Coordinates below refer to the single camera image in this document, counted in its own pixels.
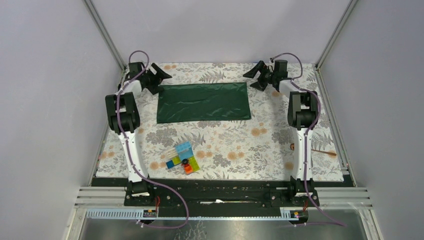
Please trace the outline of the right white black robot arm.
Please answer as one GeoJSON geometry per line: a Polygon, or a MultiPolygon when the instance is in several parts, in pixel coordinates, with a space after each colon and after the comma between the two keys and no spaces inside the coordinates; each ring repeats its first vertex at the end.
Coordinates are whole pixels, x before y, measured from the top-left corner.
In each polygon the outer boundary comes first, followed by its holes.
{"type": "Polygon", "coordinates": [[[294,140],[294,161],[286,198],[291,205],[299,206],[307,197],[313,199],[311,134],[320,118],[321,103],[315,91],[301,88],[293,77],[289,78],[286,60],[274,61],[273,67],[261,60],[243,77],[253,79],[257,74],[256,82],[250,85],[252,88],[264,91],[271,85],[288,97],[287,124],[294,140]]]}

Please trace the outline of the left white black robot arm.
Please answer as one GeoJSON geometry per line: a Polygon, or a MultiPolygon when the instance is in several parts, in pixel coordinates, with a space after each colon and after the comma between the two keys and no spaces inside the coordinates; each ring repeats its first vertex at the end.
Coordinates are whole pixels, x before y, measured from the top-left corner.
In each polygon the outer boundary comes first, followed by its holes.
{"type": "Polygon", "coordinates": [[[164,90],[162,81],[171,78],[156,63],[147,67],[141,61],[130,62],[118,91],[105,97],[108,125],[120,140],[128,168],[127,198],[136,198],[144,206],[154,202],[155,192],[151,181],[147,180],[149,173],[142,160],[138,137],[141,118],[136,95],[143,90],[156,95],[164,90]]]}

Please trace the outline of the dark green cloth napkin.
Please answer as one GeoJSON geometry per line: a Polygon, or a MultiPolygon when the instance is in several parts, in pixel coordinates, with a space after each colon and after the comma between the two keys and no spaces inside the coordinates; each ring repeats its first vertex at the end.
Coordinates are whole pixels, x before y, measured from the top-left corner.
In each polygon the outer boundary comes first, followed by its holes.
{"type": "Polygon", "coordinates": [[[158,124],[243,121],[252,118],[245,82],[163,85],[158,95],[158,124]]]}

